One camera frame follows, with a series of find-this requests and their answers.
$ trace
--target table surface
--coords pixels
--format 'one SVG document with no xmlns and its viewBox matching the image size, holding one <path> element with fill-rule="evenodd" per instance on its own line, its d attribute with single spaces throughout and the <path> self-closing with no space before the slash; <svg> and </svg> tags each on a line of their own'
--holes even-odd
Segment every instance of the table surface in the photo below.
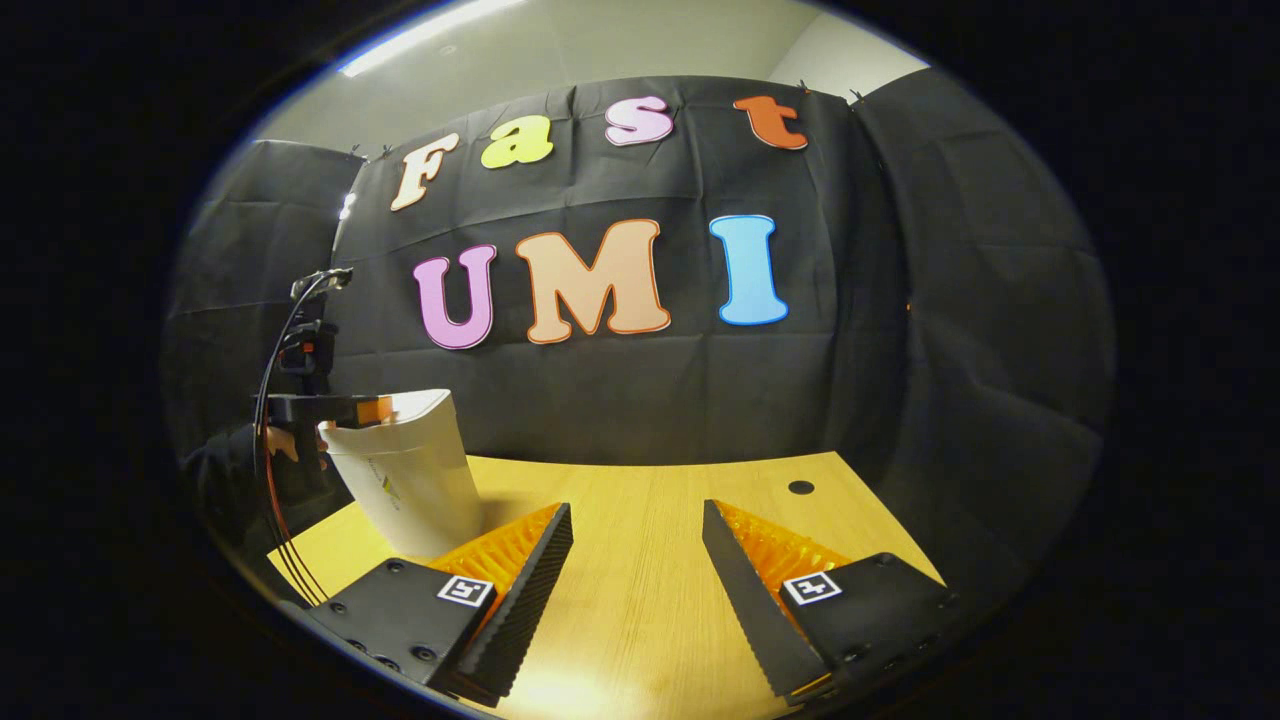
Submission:
<svg viewBox="0 0 1280 720">
<path fill-rule="evenodd" d="M 703 547 L 708 498 L 852 560 L 893 552 L 942 582 L 835 452 L 716 465 L 557 465 L 475 456 L 468 462 L 485 530 L 552 502 L 572 506 L 573 548 L 511 694 L 497 708 L 474 705 L 502 717 L 764 719 L 786 712 Z M 815 489 L 792 493 L 792 480 Z M 397 555 L 355 502 L 301 533 L 294 547 L 330 596 Z M 271 561 L 282 569 L 275 552 Z"/>
</svg>

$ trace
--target colorful foam letter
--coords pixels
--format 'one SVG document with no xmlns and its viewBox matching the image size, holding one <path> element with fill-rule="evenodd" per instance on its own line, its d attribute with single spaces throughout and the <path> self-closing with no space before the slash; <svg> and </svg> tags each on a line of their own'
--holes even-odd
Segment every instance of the colorful foam letter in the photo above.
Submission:
<svg viewBox="0 0 1280 720">
<path fill-rule="evenodd" d="M 525 115 L 494 128 L 484 149 L 480 164 L 495 170 L 512 163 L 536 163 L 552 154 L 552 119 L 547 115 Z"/>
<path fill-rule="evenodd" d="M 435 174 L 440 172 L 440 163 L 444 161 L 444 154 L 457 146 L 458 133 L 451 132 L 440 140 L 430 145 L 424 145 L 406 155 L 401 191 L 396 195 L 396 200 L 392 200 L 392 210 L 408 208 L 421 200 L 426 195 L 422 178 L 426 178 L 426 182 L 435 179 Z"/>
<path fill-rule="evenodd" d="M 764 325 L 787 316 L 787 304 L 773 290 L 769 234 L 777 225 L 765 215 L 724 215 L 710 222 L 712 234 L 724 242 L 728 302 L 721 319 L 731 325 Z"/>
<path fill-rule="evenodd" d="M 559 316 L 559 300 L 586 334 L 594 334 L 609 292 L 613 292 L 611 331 L 650 333 L 669 325 L 671 313 L 658 301 L 653 275 L 653 241 L 659 232 L 653 220 L 613 223 L 600 241 L 591 268 L 558 232 L 520 241 L 516 255 L 529 263 L 529 282 L 534 288 L 534 325 L 529 328 L 529 342 L 561 342 L 573 333 L 573 327 Z"/>
<path fill-rule="evenodd" d="M 746 118 L 751 122 L 751 132 L 765 145 L 782 147 L 785 150 L 800 150 L 809 145 L 809 138 L 787 129 L 782 118 L 796 119 L 795 109 L 778 105 L 768 95 L 744 97 L 733 102 L 739 110 L 746 110 Z"/>
<path fill-rule="evenodd" d="M 653 95 L 618 100 L 604 113 L 604 119 L 613 126 L 604 131 L 604 137 L 618 146 L 662 140 L 676 127 L 671 118 L 662 114 L 666 109 L 667 102 Z"/>
<path fill-rule="evenodd" d="M 454 323 L 444 306 L 444 273 L 449 269 L 445 258 L 431 258 L 413 268 L 419 297 L 422 304 L 422 325 L 431 342 L 445 350 L 475 347 L 493 329 L 493 295 L 489 290 L 489 263 L 498 256 L 492 245 L 468 247 L 458 255 L 458 264 L 467 269 L 471 288 L 471 318 Z"/>
</svg>

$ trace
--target ceiling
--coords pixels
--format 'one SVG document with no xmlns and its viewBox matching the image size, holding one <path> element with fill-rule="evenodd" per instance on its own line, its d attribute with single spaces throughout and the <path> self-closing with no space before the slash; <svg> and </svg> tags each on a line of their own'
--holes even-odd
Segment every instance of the ceiling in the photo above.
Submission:
<svg viewBox="0 0 1280 720">
<path fill-rule="evenodd" d="M 348 78 L 325 72 L 259 138 L 371 154 L 466 113 L 635 76 L 768 79 L 820 12 L 794 0 L 526 0 Z"/>
</svg>

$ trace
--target person's hand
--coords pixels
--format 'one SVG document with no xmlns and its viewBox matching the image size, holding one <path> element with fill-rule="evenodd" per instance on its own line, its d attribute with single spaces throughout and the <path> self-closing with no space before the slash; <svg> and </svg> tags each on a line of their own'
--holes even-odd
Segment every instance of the person's hand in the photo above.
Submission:
<svg viewBox="0 0 1280 720">
<path fill-rule="evenodd" d="M 288 457 L 289 460 L 293 460 L 294 462 L 298 461 L 298 448 L 297 448 L 297 446 L 294 446 L 294 443 L 293 443 L 293 433 L 291 433 L 289 430 L 285 430 L 283 428 L 275 428 L 275 427 L 268 425 L 266 427 L 266 448 L 271 452 L 271 455 L 275 455 L 275 452 L 278 450 L 283 450 L 285 457 Z M 329 451 L 329 443 L 326 443 L 320 437 L 319 432 L 316 432 L 316 450 L 320 451 L 320 452 L 328 452 Z M 321 457 L 320 459 L 320 469 L 321 470 L 326 470 L 328 468 L 329 468 L 329 464 L 325 462 L 324 457 Z"/>
</svg>

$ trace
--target orange component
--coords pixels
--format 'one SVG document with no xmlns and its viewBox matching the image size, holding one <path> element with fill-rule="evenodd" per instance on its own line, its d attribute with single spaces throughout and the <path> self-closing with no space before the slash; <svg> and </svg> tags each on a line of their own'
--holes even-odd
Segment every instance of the orange component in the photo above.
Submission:
<svg viewBox="0 0 1280 720">
<path fill-rule="evenodd" d="M 713 502 L 724 518 L 724 523 L 733 532 L 733 537 L 737 538 L 737 544 L 746 552 L 748 560 L 755 568 L 755 574 L 760 577 L 764 587 L 769 588 L 773 602 L 778 603 L 782 614 L 791 620 L 796 630 L 800 630 L 796 619 L 791 616 L 791 611 L 782 603 L 782 596 L 778 594 L 778 591 L 782 589 L 782 582 L 849 565 L 852 560 L 813 542 L 810 538 L 774 525 L 768 520 L 762 520 L 745 510 L 718 500 Z"/>
<path fill-rule="evenodd" d="M 369 423 L 381 423 L 392 414 L 390 396 L 379 397 L 369 402 L 356 405 L 356 423 L 365 425 Z"/>
<path fill-rule="evenodd" d="M 451 575 L 463 575 L 493 583 L 495 594 L 493 606 L 489 607 L 489 612 L 480 623 L 480 626 L 484 626 L 502 605 L 503 598 L 507 597 L 511 584 L 516 582 L 516 575 L 525 568 L 525 562 L 534 552 L 534 546 L 541 539 L 543 532 L 547 530 L 547 525 L 550 524 L 561 505 L 556 502 L 507 523 L 436 557 L 426 566 Z"/>
</svg>

